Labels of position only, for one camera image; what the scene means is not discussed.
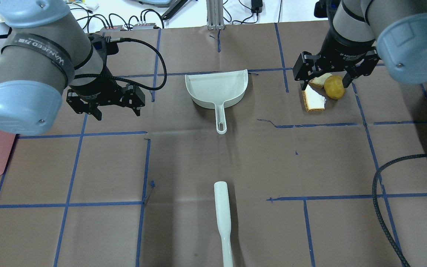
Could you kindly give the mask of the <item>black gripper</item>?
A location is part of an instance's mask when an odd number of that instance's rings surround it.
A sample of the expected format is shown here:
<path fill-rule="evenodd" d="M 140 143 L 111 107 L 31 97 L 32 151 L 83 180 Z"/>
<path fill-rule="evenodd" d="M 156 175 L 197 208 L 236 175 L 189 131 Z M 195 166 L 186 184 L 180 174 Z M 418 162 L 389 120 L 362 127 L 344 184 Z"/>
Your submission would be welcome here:
<path fill-rule="evenodd" d="M 113 105 L 120 102 L 125 108 L 130 108 L 136 116 L 141 115 L 141 108 L 145 106 L 145 94 L 133 84 L 122 87 L 108 78 L 93 78 L 84 85 L 70 85 L 73 92 L 67 92 L 66 102 L 77 114 L 86 113 L 96 120 L 102 120 L 99 105 Z"/>
<path fill-rule="evenodd" d="M 294 64 L 294 79 L 300 82 L 301 90 L 305 91 L 309 81 L 323 74 L 322 69 L 345 69 L 342 84 L 348 88 L 354 79 L 369 76 L 379 60 L 373 41 L 352 41 L 330 28 L 319 54 L 313 55 L 307 51 L 300 53 Z"/>

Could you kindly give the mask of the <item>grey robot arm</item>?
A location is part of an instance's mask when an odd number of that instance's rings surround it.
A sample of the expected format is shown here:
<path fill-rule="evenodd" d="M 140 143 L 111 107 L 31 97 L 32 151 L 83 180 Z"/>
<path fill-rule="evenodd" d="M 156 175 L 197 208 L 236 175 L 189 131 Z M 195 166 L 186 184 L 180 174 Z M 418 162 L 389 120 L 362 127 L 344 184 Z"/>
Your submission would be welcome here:
<path fill-rule="evenodd" d="M 118 85 L 106 64 L 121 39 L 85 33 L 62 0 L 0 0 L 0 16 L 12 29 L 0 54 L 1 131 L 47 132 L 64 90 L 78 114 L 101 120 L 100 106 L 117 105 L 140 115 L 141 85 Z"/>
<path fill-rule="evenodd" d="M 293 67 L 304 90 L 313 78 L 345 71 L 347 88 L 379 60 L 397 82 L 427 82 L 427 0 L 319 0 L 314 16 L 330 28 L 320 51 L 303 51 Z"/>

